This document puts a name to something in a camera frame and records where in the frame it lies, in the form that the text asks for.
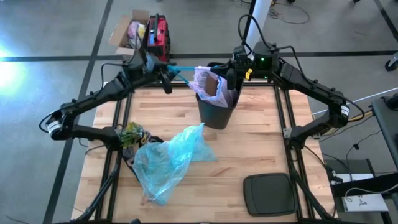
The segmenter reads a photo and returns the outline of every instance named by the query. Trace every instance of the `cardboard box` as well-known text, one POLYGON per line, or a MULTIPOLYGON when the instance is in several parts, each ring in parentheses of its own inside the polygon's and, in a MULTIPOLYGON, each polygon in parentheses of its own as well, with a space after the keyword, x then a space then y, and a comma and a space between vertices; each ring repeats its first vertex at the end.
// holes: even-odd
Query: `cardboard box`
POLYGON ((148 20, 149 11, 133 9, 131 16, 122 16, 119 23, 114 28, 108 43, 117 47, 117 54, 123 55, 124 59, 126 60, 129 59, 132 55, 134 55, 135 52, 135 49, 126 47, 129 41, 129 37, 127 35, 129 25, 131 21, 137 21, 146 25, 148 20))

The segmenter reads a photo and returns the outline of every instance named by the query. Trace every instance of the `yellow clip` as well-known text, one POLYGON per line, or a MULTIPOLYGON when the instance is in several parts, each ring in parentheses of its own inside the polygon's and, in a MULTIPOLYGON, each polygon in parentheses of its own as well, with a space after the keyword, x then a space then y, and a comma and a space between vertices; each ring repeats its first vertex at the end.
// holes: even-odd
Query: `yellow clip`
POLYGON ((247 79, 247 80, 250 79, 250 74, 251 74, 251 72, 253 72, 253 70, 251 70, 251 69, 249 68, 249 70, 246 72, 246 79, 247 79))

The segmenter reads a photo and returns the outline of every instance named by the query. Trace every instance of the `rubber wheel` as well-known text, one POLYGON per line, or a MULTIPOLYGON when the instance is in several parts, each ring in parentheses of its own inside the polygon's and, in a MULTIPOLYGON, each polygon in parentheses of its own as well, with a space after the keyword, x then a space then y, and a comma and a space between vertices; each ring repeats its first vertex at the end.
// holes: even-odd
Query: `rubber wheel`
POLYGON ((390 64, 390 61, 386 62, 384 68, 386 68, 386 70, 388 72, 394 71, 395 69, 398 68, 398 61, 395 61, 391 66, 388 66, 390 64))

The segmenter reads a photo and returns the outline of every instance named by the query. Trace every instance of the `gray floor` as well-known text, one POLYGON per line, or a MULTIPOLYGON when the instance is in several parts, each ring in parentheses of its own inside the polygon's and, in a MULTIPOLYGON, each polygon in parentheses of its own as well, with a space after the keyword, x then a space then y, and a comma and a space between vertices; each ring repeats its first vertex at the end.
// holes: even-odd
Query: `gray floor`
MULTIPOLYGON (((398 27, 398 3, 381 0, 395 27, 398 27)), ((0 57, 90 56, 107 0, 3 0, 0 1, 0 57)), ((298 0, 311 16, 304 25, 286 24, 267 18, 263 33, 269 42, 293 45, 298 52, 336 52, 398 50, 398 41, 373 0, 354 5, 349 0, 298 0)), ((234 0, 114 0, 98 55, 114 55, 108 39, 123 14, 131 9, 147 9, 165 14, 170 24, 173 54, 228 53, 239 45, 237 20, 248 12, 247 5, 234 0)), ((295 9, 276 6, 286 20, 302 21, 295 9)), ((398 87, 398 71, 388 73, 384 64, 391 56, 303 57, 308 77, 356 100, 398 87)), ((293 58, 286 58, 295 63, 293 58)), ((226 59, 181 59, 179 65, 206 65, 226 59)), ((100 66, 94 64, 88 91, 100 86, 100 66)), ((64 142, 52 141, 37 128, 39 121, 63 102, 77 98, 88 61, 0 62, 0 223, 15 223, 8 215, 30 224, 42 223, 64 142)), ((105 79, 112 79, 116 67, 105 67, 105 79)), ((184 73, 192 79, 192 74, 184 73)), ((366 108, 370 100, 359 103, 366 108)), ((310 99, 313 112, 325 105, 310 99)), ((83 114, 80 124, 91 125, 94 110, 83 114)), ((374 118, 321 143, 322 151, 344 159, 357 140, 378 131, 374 118)), ((395 170, 382 136, 366 140, 351 159, 370 158, 376 172, 395 170)), ((67 173, 53 221, 70 218, 83 166, 85 148, 74 142, 67 173)), ((395 209, 392 216, 398 222, 395 209)), ((376 213, 339 212, 344 220, 379 223, 376 213)))

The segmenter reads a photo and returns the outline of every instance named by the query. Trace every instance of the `black trash can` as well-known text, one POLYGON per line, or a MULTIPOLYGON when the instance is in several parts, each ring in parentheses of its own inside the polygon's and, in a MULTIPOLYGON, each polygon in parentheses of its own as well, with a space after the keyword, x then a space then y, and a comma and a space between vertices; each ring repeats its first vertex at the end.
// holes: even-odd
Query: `black trash can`
MULTIPOLYGON (((208 64, 209 67, 213 67, 215 65, 221 65, 221 64, 215 62, 208 64)), ((205 101, 202 101, 198 96, 198 94, 196 94, 198 107, 199 107, 200 121, 203 122, 209 128, 224 129, 228 124, 232 112, 235 109, 236 104, 239 100, 239 96, 241 95, 242 85, 243 85, 243 79, 239 79, 236 82, 236 90, 238 91, 238 97, 236 98, 235 102, 230 108, 224 108, 209 104, 205 101)))

